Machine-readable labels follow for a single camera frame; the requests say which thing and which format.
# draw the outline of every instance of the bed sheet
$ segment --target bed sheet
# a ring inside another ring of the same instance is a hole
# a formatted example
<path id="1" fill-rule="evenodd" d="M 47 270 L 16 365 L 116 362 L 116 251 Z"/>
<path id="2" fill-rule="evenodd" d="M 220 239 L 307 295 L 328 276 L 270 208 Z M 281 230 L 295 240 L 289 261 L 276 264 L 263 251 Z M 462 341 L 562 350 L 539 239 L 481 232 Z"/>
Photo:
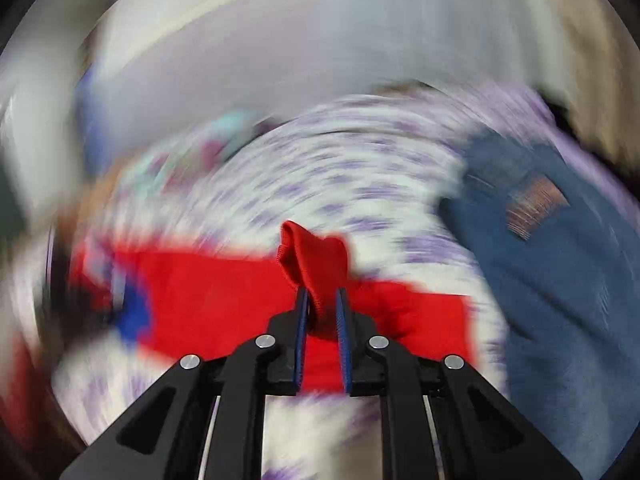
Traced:
<path id="1" fill-rule="evenodd" d="M 454 241 L 435 207 L 456 192 L 461 148 L 480 124 L 523 142 L 548 140 L 548 110 L 534 92 L 518 92 L 488 86 L 350 96 L 254 140 L 189 186 L 150 186 L 158 157 L 197 142 L 175 139 L 121 177 L 95 231 L 258 254 L 275 252 L 287 219 L 317 234 L 343 234 L 353 272 L 467 296 L 477 368 L 506 394 L 504 319 L 473 255 Z M 109 333 L 71 352 L 53 389 L 90 443 L 168 366 Z M 262 465 L 263 479 L 382 478 L 378 405 L 343 396 L 269 398 Z"/>

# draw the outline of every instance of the denim pants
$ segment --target denim pants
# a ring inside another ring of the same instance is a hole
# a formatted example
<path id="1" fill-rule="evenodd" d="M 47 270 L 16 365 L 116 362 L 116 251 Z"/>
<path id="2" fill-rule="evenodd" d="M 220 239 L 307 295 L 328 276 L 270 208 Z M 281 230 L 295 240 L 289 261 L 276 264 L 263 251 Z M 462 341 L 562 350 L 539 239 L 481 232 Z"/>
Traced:
<path id="1" fill-rule="evenodd" d="M 507 320 L 511 402 L 599 479 L 640 422 L 640 238 L 550 146 L 488 130 L 466 161 L 440 216 Z M 508 212 L 541 180 L 561 199 L 517 234 Z"/>

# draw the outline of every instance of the red garment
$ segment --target red garment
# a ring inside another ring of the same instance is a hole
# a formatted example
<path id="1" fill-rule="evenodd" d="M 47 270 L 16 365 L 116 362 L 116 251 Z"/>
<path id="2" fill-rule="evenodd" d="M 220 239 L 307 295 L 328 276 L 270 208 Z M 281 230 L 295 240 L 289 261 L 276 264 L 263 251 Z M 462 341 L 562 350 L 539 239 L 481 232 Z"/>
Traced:
<path id="1" fill-rule="evenodd" d="M 302 390 L 341 391 L 335 339 L 335 291 L 344 286 L 352 310 L 368 314 L 378 331 L 412 353 L 440 359 L 455 353 L 473 362 L 461 296 L 427 294 L 402 283 L 348 276 L 349 258 L 338 237 L 319 238 L 299 225 L 282 225 L 276 260 L 210 256 L 151 246 L 114 251 L 144 290 L 150 326 L 138 341 L 178 359 L 213 359 L 265 332 L 274 314 L 292 309 L 300 285 L 314 310 L 306 342 Z"/>

